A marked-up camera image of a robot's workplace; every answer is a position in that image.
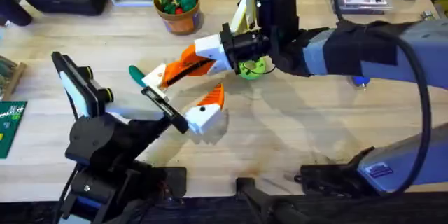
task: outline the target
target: green block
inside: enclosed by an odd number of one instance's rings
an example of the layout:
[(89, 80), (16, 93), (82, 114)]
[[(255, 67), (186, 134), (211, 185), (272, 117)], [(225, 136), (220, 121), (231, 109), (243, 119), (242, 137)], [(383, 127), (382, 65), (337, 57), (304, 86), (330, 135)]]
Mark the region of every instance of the green block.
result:
[(26, 101), (0, 101), (0, 158), (8, 156)]

